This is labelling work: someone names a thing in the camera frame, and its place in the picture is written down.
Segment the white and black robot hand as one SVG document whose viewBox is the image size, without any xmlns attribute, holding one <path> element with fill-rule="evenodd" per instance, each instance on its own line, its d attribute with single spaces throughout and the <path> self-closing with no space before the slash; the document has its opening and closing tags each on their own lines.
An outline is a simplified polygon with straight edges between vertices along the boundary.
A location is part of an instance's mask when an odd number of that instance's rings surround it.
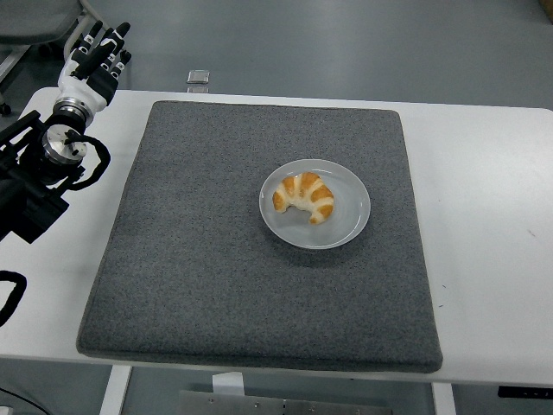
<svg viewBox="0 0 553 415">
<path fill-rule="evenodd" d="M 58 80 L 58 100 L 72 102 L 92 115 L 111 103 L 120 75 L 131 59 L 131 53 L 124 49 L 130 24 L 123 22 L 116 28 L 101 29 L 101 22 L 94 23 L 75 43 Z"/>
</svg>

